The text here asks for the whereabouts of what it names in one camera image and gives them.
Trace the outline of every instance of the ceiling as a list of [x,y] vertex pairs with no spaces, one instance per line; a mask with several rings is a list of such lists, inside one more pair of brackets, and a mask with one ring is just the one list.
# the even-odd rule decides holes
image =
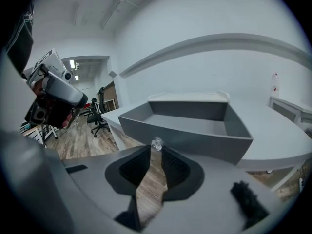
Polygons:
[[84,80],[93,80],[94,76],[98,73],[104,59],[76,59],[74,60],[75,65],[79,63],[79,69],[72,69],[69,60],[63,60],[63,63],[67,70],[72,71],[74,76],[78,76],[79,80],[76,81],[75,78],[71,79],[71,83],[77,83]]
[[61,20],[74,26],[97,25],[102,30],[114,32],[146,1],[35,0],[34,19],[39,24]]

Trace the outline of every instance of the gray box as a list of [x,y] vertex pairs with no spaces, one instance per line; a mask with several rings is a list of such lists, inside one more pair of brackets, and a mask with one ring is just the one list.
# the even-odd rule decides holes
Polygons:
[[146,145],[155,137],[181,152],[236,165],[253,141],[228,103],[147,102],[119,117],[126,135]]

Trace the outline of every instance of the fluorescent light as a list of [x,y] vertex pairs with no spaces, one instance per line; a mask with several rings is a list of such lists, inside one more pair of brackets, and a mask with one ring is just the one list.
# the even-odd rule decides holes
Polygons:
[[72,68],[75,68],[74,60],[70,60],[69,63]]

